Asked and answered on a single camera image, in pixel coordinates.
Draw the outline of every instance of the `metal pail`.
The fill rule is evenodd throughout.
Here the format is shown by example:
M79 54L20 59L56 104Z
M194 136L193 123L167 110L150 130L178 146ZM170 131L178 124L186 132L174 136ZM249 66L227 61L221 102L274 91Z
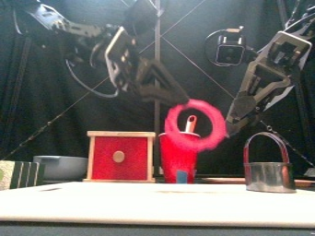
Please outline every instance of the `metal pail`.
M271 137L279 145L283 162L249 162L249 146L255 136ZM295 193L289 151L281 138L261 132L253 135L245 144L245 180L246 189L270 193Z

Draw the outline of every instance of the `black curtain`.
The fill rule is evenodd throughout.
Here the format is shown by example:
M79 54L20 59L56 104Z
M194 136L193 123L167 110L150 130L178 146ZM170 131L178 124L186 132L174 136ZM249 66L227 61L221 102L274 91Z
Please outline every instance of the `black curtain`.
M134 1L78 0L42 1L71 21L91 25L120 24L124 12ZM287 3L289 12L293 1ZM247 45L259 50L283 29L277 1L266 0L164 0L160 55L173 76L194 99L205 100L226 116L233 98L237 96L245 78L247 64L231 67L214 65L206 57L205 40L207 36L227 28L245 26ZM114 99L100 99L88 94L71 78L66 67L58 35L43 37L44 41L16 33L12 23L12 8L4 7L2 14L2 156L4 157L44 128L44 132L26 143L10 159L32 160L35 155L88 156L87 131L155 131L154 103L143 102L131 94ZM139 52L152 58L155 55L155 31L139 37ZM303 74L303 91L307 98L307 118L314 120L314 90L311 73L314 66L307 63ZM88 65L74 68L76 75L94 87L107 77L106 68L94 70ZM111 92L110 79L98 87ZM160 132L170 107L162 105ZM197 133L206 136L211 124L202 113L187 111L182 114L179 127L183 129L187 116L198 115ZM313 131L306 127L301 115L297 94L281 101L265 114L263 121L289 139L291 145L314 160L307 141ZM247 138L266 131L266 126L249 126L243 132L226 139L217 150L205 151L198 158L198 173L218 175L243 174L243 146ZM253 145L253 160L279 159L277 146L269 140ZM295 174L303 174L307 164L289 148Z

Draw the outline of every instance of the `bucket handle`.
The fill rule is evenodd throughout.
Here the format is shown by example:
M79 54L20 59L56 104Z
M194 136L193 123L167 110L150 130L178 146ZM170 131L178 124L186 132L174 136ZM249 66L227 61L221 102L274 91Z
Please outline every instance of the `bucket handle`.
M286 145L285 145L283 141L281 140L281 138L277 135L274 135L269 132L257 133L247 139L247 141L245 143L245 163L249 163L250 142L251 142L251 140L255 136L269 136L275 140L275 142L278 143L279 148L281 148L281 154L282 154L283 162L290 163L289 151L287 151L287 148L286 148Z

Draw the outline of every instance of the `pink ring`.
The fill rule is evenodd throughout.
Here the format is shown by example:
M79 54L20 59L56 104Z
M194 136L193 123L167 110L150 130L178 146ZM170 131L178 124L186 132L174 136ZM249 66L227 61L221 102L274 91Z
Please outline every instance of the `pink ring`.
M186 136L182 136L178 127L178 118L181 112L191 108L201 110L213 122L211 134L199 140L191 140ZM189 103L178 105L170 109L168 115L166 117L166 132L168 133L170 138L175 140L175 142L186 149L194 150L197 152L205 149L215 149L219 143L223 141L227 133L222 112L206 101L190 100Z

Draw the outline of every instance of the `red box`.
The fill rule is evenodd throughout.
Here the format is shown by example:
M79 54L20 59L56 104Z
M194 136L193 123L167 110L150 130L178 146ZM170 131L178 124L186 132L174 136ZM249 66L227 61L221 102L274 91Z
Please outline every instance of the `red box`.
M88 131L91 182L154 182L151 132Z

